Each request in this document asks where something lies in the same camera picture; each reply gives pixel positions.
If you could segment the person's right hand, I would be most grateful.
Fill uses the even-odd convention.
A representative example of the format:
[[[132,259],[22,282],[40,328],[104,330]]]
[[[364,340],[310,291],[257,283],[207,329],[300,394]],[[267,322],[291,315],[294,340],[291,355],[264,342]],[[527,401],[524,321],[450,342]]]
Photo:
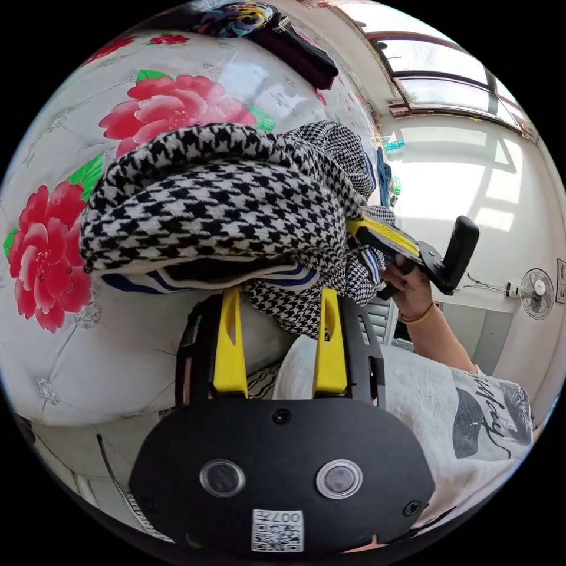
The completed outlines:
[[[393,300],[404,322],[418,324],[432,313],[435,304],[431,283],[406,257],[396,256],[394,262],[381,271],[381,277],[393,286]]]

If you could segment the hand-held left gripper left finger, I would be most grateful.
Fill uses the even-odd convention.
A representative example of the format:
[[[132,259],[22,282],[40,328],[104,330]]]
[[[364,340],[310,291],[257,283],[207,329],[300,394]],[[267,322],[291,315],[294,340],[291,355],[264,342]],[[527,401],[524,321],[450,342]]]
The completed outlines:
[[[248,396],[248,382],[241,324],[241,292],[222,294],[216,340],[213,388],[223,396]]]

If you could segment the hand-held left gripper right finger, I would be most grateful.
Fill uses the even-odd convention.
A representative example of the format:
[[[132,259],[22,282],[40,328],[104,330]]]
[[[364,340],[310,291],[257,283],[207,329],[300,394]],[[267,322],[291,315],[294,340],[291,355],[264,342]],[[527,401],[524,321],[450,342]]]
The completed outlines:
[[[348,387],[337,291],[321,291],[320,325],[315,355],[313,398],[343,396]]]

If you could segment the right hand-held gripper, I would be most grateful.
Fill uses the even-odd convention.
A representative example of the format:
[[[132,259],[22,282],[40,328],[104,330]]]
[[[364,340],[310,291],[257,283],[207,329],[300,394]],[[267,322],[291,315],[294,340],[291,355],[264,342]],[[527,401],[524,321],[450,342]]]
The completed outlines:
[[[442,257],[425,242],[418,242],[396,227],[369,217],[346,221],[348,232],[361,243],[380,251],[387,261],[405,256],[428,277],[429,281],[445,295],[453,295],[456,284],[450,280]]]

